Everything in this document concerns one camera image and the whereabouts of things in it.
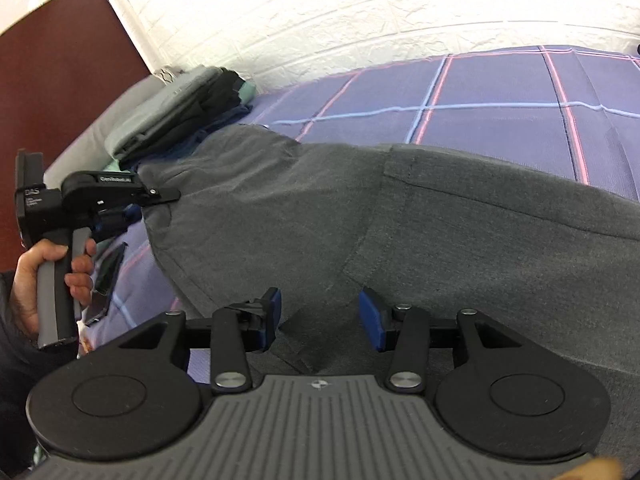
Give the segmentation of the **person's left forearm dark sleeve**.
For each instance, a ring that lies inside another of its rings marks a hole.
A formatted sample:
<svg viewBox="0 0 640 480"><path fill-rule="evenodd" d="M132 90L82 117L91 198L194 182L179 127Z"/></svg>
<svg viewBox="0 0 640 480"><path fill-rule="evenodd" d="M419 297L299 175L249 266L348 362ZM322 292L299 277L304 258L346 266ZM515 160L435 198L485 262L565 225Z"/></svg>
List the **person's left forearm dark sleeve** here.
<svg viewBox="0 0 640 480"><path fill-rule="evenodd" d="M14 478L32 464L36 438L26 415L30 390L44 376L77 358L77 344L44 351L14 323L10 290L14 272L1 274L1 474Z"/></svg>

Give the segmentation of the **person's left hand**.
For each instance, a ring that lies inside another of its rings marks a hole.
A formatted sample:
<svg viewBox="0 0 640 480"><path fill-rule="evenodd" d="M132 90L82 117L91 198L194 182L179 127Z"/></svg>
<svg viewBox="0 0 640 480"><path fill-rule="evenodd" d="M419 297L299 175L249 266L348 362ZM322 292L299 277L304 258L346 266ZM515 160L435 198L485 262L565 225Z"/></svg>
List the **person's left hand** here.
<svg viewBox="0 0 640 480"><path fill-rule="evenodd" d="M37 273L46 262L61 260L68 247L40 240L17 260L13 285L10 293L10 306L15 324L31 340L39 335L37 308ZM89 238L80 256L73 258L72 272L64 276L64 282L72 297L81 307L91 304L93 281L93 256L96 254L96 242Z"/></svg>

